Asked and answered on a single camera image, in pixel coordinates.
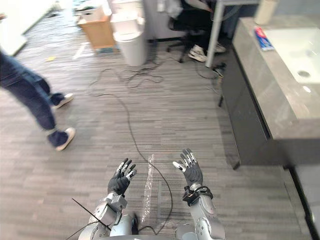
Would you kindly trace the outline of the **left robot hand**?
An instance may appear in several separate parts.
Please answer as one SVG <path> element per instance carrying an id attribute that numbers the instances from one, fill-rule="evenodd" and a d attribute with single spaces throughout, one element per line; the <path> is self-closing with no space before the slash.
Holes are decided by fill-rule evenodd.
<path id="1" fill-rule="evenodd" d="M 136 165 L 131 159 L 125 158 L 116 168 L 114 175 L 107 185 L 107 193 L 124 195 L 131 180 L 137 174 Z"/>

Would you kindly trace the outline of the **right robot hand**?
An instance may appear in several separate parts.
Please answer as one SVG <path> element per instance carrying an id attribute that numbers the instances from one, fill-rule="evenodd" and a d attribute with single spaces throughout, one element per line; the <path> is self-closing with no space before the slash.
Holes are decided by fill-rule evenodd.
<path id="1" fill-rule="evenodd" d="M 183 149 L 180 157 L 181 160 L 173 161 L 172 164 L 183 173 L 187 186 L 192 191 L 202 187 L 203 173 L 192 150 L 190 148 Z"/>

